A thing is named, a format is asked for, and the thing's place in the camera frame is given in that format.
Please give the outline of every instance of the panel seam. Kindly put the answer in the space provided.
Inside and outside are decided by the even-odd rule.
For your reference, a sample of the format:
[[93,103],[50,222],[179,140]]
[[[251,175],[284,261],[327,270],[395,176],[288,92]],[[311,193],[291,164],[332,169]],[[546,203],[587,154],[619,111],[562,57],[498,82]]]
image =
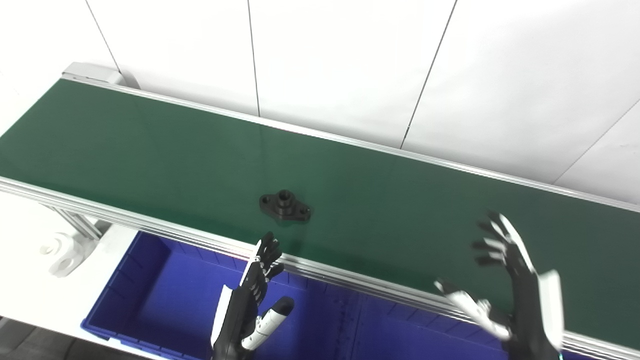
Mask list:
[[260,117],[260,97],[258,96],[258,73],[255,69],[255,49],[253,48],[253,26],[251,24],[250,0],[246,0],[246,9],[249,13],[249,36],[251,37],[251,56],[253,60],[253,82],[255,83],[255,104],[258,107],[258,117]]
[[578,158],[576,158],[571,165],[569,165],[565,171],[562,172],[562,174],[560,174],[560,176],[558,176],[555,180],[553,180],[552,184],[556,184],[556,182],[558,182],[558,180],[560,180],[569,170],[571,170],[571,168],[578,162],[580,161],[580,159],[582,159],[587,152],[589,152],[589,150],[591,150],[591,148],[593,148],[609,131],[611,131],[611,129],[613,129],[613,127],[620,122],[620,120],[622,120],[623,117],[625,117],[625,115],[631,111],[631,109],[635,108],[636,105],[640,102],[640,99],[636,100],[634,102],[634,104],[627,109],[622,116],[620,116],[613,124],[611,124],[611,126],[609,126],[609,128],[607,128],[585,151],[582,152],[582,154],[580,154],[580,156],[578,156]]
[[444,36],[447,33],[447,28],[449,28],[449,23],[451,21],[451,17],[453,16],[453,11],[456,9],[456,4],[458,4],[458,0],[453,2],[453,6],[451,7],[451,13],[449,13],[449,18],[447,19],[447,24],[444,26],[444,30],[442,31],[442,36],[440,37],[440,41],[438,43],[438,47],[436,47],[436,52],[433,55],[433,60],[431,60],[431,65],[429,66],[429,70],[427,71],[427,76],[424,78],[424,82],[422,84],[422,88],[420,89],[420,94],[418,95],[418,101],[415,102],[415,107],[413,108],[413,113],[411,114],[411,118],[409,119],[409,124],[406,127],[406,131],[404,132],[404,137],[402,142],[400,143],[400,149],[404,146],[404,141],[406,137],[409,135],[409,128],[411,128],[411,124],[413,122],[413,117],[415,116],[415,112],[418,110],[418,105],[420,104],[420,99],[422,98],[422,93],[424,93],[424,88],[427,86],[427,80],[429,80],[429,75],[431,75],[431,70],[433,70],[433,64],[436,62],[436,57],[438,57],[438,52],[440,51],[440,46],[442,45],[442,40],[444,40]]
[[86,7],[89,9],[89,12],[91,13],[91,17],[93,17],[93,22],[95,22],[95,25],[98,27],[98,32],[100,32],[100,36],[102,37],[102,41],[104,42],[104,45],[107,47],[107,51],[109,51],[109,55],[111,56],[111,59],[113,60],[113,63],[116,65],[116,69],[118,69],[118,72],[122,74],[122,71],[120,70],[120,66],[118,65],[118,62],[116,61],[115,56],[113,56],[113,51],[111,51],[111,48],[109,47],[109,44],[107,43],[107,39],[104,37],[102,29],[100,28],[100,24],[98,24],[98,19],[96,19],[95,15],[93,14],[93,10],[91,9],[91,6],[89,5],[89,0],[84,0],[84,3],[86,4]]

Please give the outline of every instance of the floor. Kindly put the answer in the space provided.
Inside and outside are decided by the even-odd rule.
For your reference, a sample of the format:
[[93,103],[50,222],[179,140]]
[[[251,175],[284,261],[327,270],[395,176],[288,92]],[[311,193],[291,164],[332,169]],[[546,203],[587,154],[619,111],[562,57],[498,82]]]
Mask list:
[[142,357],[37,328],[0,360],[143,360]]

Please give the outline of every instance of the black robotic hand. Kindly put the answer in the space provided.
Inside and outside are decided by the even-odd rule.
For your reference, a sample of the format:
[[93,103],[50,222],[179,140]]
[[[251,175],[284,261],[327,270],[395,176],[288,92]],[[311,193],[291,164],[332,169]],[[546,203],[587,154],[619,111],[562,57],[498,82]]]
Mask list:
[[502,341],[510,360],[562,359],[564,315],[560,276],[555,270],[538,275],[527,249],[511,222],[490,213],[479,227],[493,236],[473,248],[488,253],[476,258],[480,266],[502,265],[511,276],[514,309],[510,315],[492,309],[486,299],[476,300],[445,281],[436,287],[478,325]]
[[278,240],[268,232],[256,244],[255,255],[247,262],[240,285],[234,290],[223,287],[211,332],[214,360],[251,359],[255,349],[293,310],[293,299],[282,297],[258,315],[267,283],[284,270],[283,264],[273,266],[281,255]]

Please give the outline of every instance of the blue plastic bin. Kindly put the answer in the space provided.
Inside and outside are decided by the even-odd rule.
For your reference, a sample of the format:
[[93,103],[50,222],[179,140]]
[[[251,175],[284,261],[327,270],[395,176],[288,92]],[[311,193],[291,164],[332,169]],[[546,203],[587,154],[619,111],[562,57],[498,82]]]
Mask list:
[[[220,291],[237,286],[245,265],[138,233],[82,328],[168,359],[209,360]],[[269,284],[261,311],[283,295],[294,311],[256,360],[506,359],[475,325],[287,272]]]

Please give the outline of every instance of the mounting hole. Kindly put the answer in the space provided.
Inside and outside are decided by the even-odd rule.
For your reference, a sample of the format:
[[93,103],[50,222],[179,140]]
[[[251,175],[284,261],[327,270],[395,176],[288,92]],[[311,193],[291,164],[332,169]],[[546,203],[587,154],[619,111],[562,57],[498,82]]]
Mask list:
[[68,268],[68,267],[69,267],[69,265],[71,265],[71,259],[64,259],[64,260],[60,263],[60,265],[59,265],[58,269],[60,269],[60,270],[64,270],[64,269]]
[[42,245],[40,247],[40,255],[47,255],[53,251],[53,248],[50,246]]
[[287,201],[291,198],[291,193],[288,192],[287,190],[282,190],[281,192],[278,193],[278,197],[282,201]]

